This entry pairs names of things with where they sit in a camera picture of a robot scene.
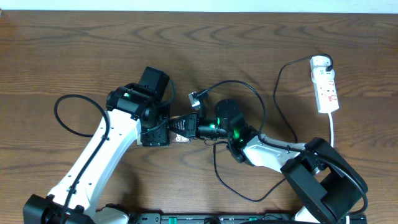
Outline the silver smartphone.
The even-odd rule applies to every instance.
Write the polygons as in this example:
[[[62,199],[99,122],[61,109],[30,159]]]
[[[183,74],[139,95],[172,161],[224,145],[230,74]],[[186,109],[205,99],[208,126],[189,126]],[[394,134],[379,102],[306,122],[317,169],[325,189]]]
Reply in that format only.
[[[169,138],[169,144],[177,144],[177,143],[190,143],[191,140],[188,138],[185,138],[173,131],[168,130],[167,131],[168,134],[168,138]],[[142,142],[141,142],[141,136],[139,136],[139,138],[136,141],[136,144],[138,146],[142,146]]]

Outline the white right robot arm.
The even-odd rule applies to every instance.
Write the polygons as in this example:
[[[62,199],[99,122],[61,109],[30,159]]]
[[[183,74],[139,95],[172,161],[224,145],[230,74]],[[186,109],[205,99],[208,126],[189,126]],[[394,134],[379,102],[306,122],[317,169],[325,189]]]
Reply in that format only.
[[[303,202],[295,223],[349,223],[368,207],[364,179],[322,138],[291,143],[248,125],[234,100],[221,100],[215,118],[192,113],[173,118],[169,129],[188,139],[225,143],[239,163],[280,172]]]

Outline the white power strip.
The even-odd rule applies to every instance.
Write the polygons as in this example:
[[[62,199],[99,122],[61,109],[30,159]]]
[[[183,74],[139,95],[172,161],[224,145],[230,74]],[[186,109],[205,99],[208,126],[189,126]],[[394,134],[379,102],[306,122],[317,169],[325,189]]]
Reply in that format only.
[[[332,61],[322,55],[310,59],[311,79],[319,113],[328,114],[339,109]]]

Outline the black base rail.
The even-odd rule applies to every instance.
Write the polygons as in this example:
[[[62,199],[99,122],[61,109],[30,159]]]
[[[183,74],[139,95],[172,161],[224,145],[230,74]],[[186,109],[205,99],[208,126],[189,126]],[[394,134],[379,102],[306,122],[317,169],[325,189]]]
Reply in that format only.
[[[136,215],[133,224],[205,224],[205,223],[246,223],[246,222],[264,222],[275,223],[284,222],[292,223],[294,218],[288,213],[265,213],[263,215],[237,215],[237,214],[168,214],[161,215],[159,213],[142,213]]]

